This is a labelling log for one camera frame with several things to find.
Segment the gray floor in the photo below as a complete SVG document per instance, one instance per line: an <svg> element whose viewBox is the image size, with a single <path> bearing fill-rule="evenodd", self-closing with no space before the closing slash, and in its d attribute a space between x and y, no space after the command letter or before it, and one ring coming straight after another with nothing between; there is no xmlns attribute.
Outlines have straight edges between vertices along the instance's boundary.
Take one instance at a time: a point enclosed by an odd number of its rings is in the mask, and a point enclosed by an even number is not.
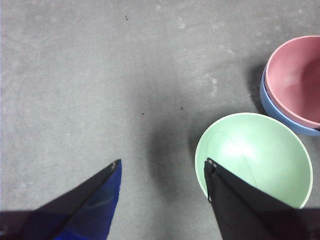
<svg viewBox="0 0 320 240"><path fill-rule="evenodd" d="M317 0L2 0L1 209L37 208L121 158L109 239L220 240L197 141L220 117L264 113L269 55L319 34L319 12ZM301 139L306 206L319 207L320 138Z"/></svg>

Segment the blue bowl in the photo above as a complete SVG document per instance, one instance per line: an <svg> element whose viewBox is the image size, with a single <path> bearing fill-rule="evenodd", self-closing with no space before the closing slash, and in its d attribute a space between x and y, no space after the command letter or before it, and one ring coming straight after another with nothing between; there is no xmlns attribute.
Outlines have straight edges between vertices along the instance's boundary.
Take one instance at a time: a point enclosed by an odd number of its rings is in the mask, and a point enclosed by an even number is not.
<svg viewBox="0 0 320 240"><path fill-rule="evenodd" d="M320 136L320 131L303 126L300 123L297 123L284 115L277 107L276 105L271 101L267 89L265 86L265 76L266 76L266 68L264 68L262 79L260 83L260 99L262 106L266 113L278 121L282 122L283 124L287 125L289 128L291 128L292 131L294 131L297 134L303 134L308 136Z"/></svg>

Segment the bowl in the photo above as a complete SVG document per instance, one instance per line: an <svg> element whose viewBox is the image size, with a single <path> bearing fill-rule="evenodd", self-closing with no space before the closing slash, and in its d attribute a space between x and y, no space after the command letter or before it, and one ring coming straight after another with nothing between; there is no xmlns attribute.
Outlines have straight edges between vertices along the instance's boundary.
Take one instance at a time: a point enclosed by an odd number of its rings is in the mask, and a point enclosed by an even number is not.
<svg viewBox="0 0 320 240"><path fill-rule="evenodd" d="M309 154L293 131L271 117L236 113L217 120L203 133L194 164L206 196L207 158L294 208L302 208L310 196L313 170Z"/></svg>
<svg viewBox="0 0 320 240"><path fill-rule="evenodd" d="M272 118L277 119L283 124L287 125L291 130L297 134L308 135L308 136L320 136L320 131L311 127L301 125L298 122L287 117L283 112L281 112L277 106L270 99L267 89L265 86L265 73L266 68L264 68L261 83L260 83L260 99L265 112Z"/></svg>
<svg viewBox="0 0 320 240"><path fill-rule="evenodd" d="M279 46L267 63L265 86L287 117L320 128L320 36L297 37Z"/></svg>

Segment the green bowl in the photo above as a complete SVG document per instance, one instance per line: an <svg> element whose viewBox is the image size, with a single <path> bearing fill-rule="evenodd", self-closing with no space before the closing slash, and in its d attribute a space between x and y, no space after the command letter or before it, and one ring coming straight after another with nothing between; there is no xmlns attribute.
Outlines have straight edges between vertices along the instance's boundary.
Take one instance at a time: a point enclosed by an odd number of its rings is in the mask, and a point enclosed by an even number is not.
<svg viewBox="0 0 320 240"><path fill-rule="evenodd" d="M207 158L294 208L303 208L310 196L313 170L309 154L293 131L271 117L236 113L217 120L204 132L194 164L206 196Z"/></svg>

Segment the bowl rim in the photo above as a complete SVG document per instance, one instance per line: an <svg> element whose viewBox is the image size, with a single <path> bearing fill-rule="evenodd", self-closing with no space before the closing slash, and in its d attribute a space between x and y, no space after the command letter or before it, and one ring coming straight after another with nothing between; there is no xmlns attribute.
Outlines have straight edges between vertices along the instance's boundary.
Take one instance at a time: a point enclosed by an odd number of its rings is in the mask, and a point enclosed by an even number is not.
<svg viewBox="0 0 320 240"><path fill-rule="evenodd" d="M285 45L294 42L294 41L298 41L300 39L306 39L306 38L320 38L320 35L306 35L306 36L299 36L299 37L295 37L293 39L290 39L286 42L284 42L283 44L281 44L276 50L274 50L274 52L271 54L271 56L269 57L269 60L266 64L266 73L265 73L265 87L267 92L270 93L270 98L273 100L273 103L280 109L282 110L284 113L287 113L288 115L290 115L292 118L294 119L298 119L300 121L300 123L303 125L303 123L306 123L308 125L306 125L306 127L311 127L311 128L320 128L320 123L316 122L316 121L311 121L309 119L306 119L298 114L296 114L295 112L291 111L289 108L287 108L280 100L279 98L274 95L274 91L272 89L272 87L270 87L268 85L268 78L269 78L269 68L270 68L270 64L271 61L273 60L274 56L276 55L276 53Z"/></svg>
<svg viewBox="0 0 320 240"><path fill-rule="evenodd" d="M288 117L287 115L285 115L282 111L280 111L280 109L274 104L274 102L271 100L269 94L268 94L268 91L267 91L267 88L266 88L266 68L267 66L264 68L263 70L263 74L262 74L262 78L261 78L261 81L262 81L262 91L263 91L263 94L265 95L267 101L270 103L270 105L282 116L284 117L287 121L289 121L290 123L294 124L296 127L299 127L299 128L302 128L306 131L310 131L310 132L318 132L319 135L320 135L320 131L317 130L317 129L314 129L312 127L308 127L308 126L305 126L305 125L302 125L301 123L299 122L296 122L294 120L292 120L290 117Z"/></svg>
<svg viewBox="0 0 320 240"><path fill-rule="evenodd" d="M238 113L233 113L233 114L230 114L230 115L227 115L227 116L224 116L220 119L218 119L217 121L213 122L205 131L204 133L201 135L199 141L198 141L198 144L196 146L196 149L195 149L195 156L194 156L194 169L195 169L195 175L196 175L196 178L197 178L197 181L198 181L198 184L200 185L201 189L202 189L202 192L204 193L204 195L206 197L208 197L208 193L207 193L207 189L205 189L205 187L201 184L201 180L200 180L200 174L199 174L199 169L197 168L197 160L198 160L198 153L199 153L199 144L200 144L200 141L201 139L203 138L203 136L209 132L211 130L211 128L213 128L216 124L218 124L219 122L225 120L225 119L228 119L228 118L232 118L234 116L238 116L238 115L252 115L252 116L258 116L258 117L262 117L262 118L265 118L265 119L269 119L271 121L274 121L275 123L278 123L280 124L281 126L283 126L284 128L286 128L294 137L295 139L299 142L299 144L301 145L305 155L306 155L306 158L308 160L308 164L309 164L309 171L310 171L310 183L309 183L309 188L308 188L308 191L307 191L307 194L303 200L303 202L301 203L299 209L302 209L307 201L309 200L309 197L310 197L310 194L311 194L311 190L312 190L312 186L313 186L313 182L314 182L314 171L313 171L313 167L312 167L312 163L311 163L311 159L310 159L310 156L309 156L309 153L305 147L305 145L303 144L303 142L300 140L300 138L289 128L287 127L286 125L284 125L282 122L272 118L272 117L269 117L269 116L266 116L266 115L263 115L263 114L259 114L259 113L255 113L255 112L238 112Z"/></svg>

